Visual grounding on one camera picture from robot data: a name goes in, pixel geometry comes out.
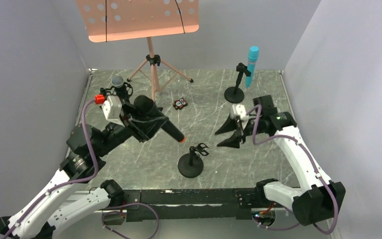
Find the black silver-grille microphone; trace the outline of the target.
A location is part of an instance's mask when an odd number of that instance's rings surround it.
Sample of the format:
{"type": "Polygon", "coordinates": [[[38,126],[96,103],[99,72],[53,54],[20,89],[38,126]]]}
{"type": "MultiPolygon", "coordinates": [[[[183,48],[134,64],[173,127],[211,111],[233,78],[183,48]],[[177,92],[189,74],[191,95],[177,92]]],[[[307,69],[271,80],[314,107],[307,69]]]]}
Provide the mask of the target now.
{"type": "Polygon", "coordinates": [[[129,101],[133,94],[133,88],[128,82],[125,82],[120,75],[115,75],[111,78],[111,84],[114,92],[121,100],[129,101]]]}

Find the black round-base mic stand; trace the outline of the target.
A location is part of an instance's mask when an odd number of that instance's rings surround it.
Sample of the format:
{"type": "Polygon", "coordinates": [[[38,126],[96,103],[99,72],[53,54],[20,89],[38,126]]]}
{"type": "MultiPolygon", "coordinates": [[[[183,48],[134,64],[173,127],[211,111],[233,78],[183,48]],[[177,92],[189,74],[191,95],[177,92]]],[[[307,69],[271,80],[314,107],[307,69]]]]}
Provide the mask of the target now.
{"type": "Polygon", "coordinates": [[[197,146],[191,146],[189,152],[180,157],[178,161],[178,171],[186,178],[195,178],[199,176],[204,168],[202,156],[208,156],[205,150],[208,146],[205,143],[199,143],[197,146]]]}
{"type": "Polygon", "coordinates": [[[251,72],[247,69],[247,66],[244,65],[242,62],[236,66],[236,71],[238,72],[238,76],[236,79],[235,86],[227,88],[224,92],[224,97],[226,101],[232,104],[238,104],[244,100],[244,92],[239,88],[239,86],[242,82],[242,78],[244,75],[246,77],[251,76],[251,72]]]}

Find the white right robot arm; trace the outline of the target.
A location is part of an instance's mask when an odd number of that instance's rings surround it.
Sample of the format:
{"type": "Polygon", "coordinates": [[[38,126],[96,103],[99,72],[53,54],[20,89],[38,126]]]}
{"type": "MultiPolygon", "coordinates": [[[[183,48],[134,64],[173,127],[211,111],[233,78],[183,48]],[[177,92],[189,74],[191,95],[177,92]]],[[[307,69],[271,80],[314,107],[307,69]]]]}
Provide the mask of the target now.
{"type": "Polygon", "coordinates": [[[291,210],[300,225],[316,225],[328,219],[337,222],[346,189],[334,182],[307,148],[295,119],[289,112],[279,112],[270,95],[253,99],[254,107],[233,104],[225,123],[216,134],[233,132],[219,147],[239,148],[248,136],[254,145],[273,140],[293,169],[298,188],[284,185],[277,179],[257,182],[248,202],[279,204],[291,210]]]}

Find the black orange-tipped microphone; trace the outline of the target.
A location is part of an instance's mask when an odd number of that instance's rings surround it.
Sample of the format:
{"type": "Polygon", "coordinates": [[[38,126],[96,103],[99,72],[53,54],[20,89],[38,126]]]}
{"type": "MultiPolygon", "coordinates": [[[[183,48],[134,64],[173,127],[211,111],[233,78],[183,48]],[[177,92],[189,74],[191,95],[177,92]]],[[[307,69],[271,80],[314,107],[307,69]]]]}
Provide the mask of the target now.
{"type": "Polygon", "coordinates": [[[139,114],[146,119],[146,122],[160,124],[160,128],[177,142],[185,141],[184,134],[162,113],[151,98],[139,95],[134,100],[134,106],[139,114]]]}

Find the blue microphone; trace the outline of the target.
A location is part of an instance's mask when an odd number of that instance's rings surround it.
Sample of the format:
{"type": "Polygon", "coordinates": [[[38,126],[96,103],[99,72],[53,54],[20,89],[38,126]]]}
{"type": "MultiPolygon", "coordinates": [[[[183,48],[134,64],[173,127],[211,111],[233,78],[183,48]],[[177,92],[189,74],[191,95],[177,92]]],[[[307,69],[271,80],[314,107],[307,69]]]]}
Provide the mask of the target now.
{"type": "Polygon", "coordinates": [[[250,76],[246,76],[245,87],[249,88],[252,84],[256,62],[259,57],[259,48],[258,46],[251,46],[248,52],[248,64],[247,70],[251,73],[250,76]]]}

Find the black shock mount tripod stand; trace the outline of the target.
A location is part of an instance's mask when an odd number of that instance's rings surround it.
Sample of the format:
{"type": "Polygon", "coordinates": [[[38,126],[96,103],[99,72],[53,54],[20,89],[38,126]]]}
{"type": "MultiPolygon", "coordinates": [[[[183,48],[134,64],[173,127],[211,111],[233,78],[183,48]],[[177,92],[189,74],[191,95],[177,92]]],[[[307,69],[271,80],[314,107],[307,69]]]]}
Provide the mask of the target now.
{"type": "Polygon", "coordinates": [[[114,88],[111,86],[109,88],[100,88],[100,93],[104,96],[111,95],[111,96],[117,96],[114,92],[114,88]]]}

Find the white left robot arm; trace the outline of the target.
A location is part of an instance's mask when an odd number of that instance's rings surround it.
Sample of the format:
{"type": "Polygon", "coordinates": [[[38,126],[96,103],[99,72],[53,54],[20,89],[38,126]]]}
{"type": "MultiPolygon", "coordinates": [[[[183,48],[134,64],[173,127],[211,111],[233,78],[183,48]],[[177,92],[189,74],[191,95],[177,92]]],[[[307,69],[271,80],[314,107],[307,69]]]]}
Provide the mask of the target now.
{"type": "Polygon", "coordinates": [[[151,139],[162,129],[182,142],[184,135],[148,98],[133,104],[102,104],[107,125],[100,131],[85,122],[73,129],[67,145],[71,153],[60,164],[46,186],[18,213],[0,218],[0,234],[10,239],[50,239],[94,211],[124,205],[124,191],[114,180],[106,180],[92,193],[66,204],[83,184],[104,167],[102,157],[135,138],[151,139]]]}

